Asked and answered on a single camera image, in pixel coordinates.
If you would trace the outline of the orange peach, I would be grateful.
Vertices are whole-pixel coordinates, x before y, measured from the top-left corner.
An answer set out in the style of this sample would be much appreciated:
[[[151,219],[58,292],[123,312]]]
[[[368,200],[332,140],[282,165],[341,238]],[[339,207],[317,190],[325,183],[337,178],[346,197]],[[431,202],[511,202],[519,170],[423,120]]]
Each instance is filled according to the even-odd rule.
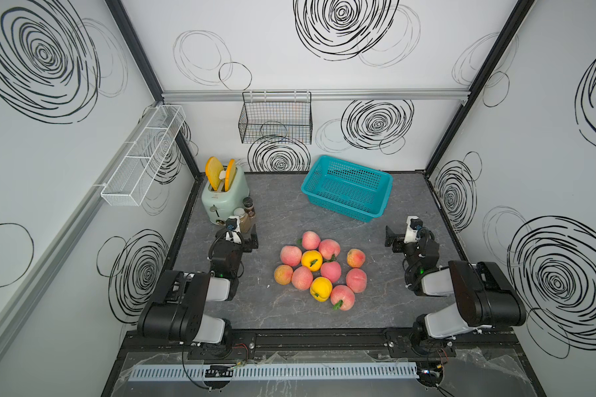
[[[274,271],[274,280],[281,286],[291,283],[293,277],[293,268],[288,265],[280,265]]]
[[[347,258],[346,258],[346,263],[348,266],[350,266],[354,269],[358,269],[364,265],[365,261],[366,261],[366,254],[363,251],[361,251],[357,248],[353,248],[348,251]]]

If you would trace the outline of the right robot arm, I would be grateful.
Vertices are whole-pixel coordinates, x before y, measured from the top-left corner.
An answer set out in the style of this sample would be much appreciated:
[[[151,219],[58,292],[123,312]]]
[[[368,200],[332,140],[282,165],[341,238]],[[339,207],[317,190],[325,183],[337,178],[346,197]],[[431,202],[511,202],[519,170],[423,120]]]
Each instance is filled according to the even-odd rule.
[[[499,266],[491,261],[462,260],[440,266],[440,245],[419,218],[409,219],[405,233],[385,227],[385,246],[404,256],[402,267],[409,291],[417,296],[455,299],[439,311],[417,317],[410,339],[420,354],[427,354],[426,343],[525,324],[525,305]]]

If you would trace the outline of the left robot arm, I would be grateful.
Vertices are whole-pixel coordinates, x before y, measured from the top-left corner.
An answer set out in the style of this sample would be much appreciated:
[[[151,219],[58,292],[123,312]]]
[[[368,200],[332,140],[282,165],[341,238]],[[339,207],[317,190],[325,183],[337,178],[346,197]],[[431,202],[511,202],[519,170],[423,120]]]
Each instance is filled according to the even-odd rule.
[[[230,347],[230,322],[206,314],[205,306],[234,298],[243,274],[243,254],[257,248],[256,228],[246,235],[225,228],[210,246],[208,273],[164,271],[137,321],[138,335],[187,345]]]

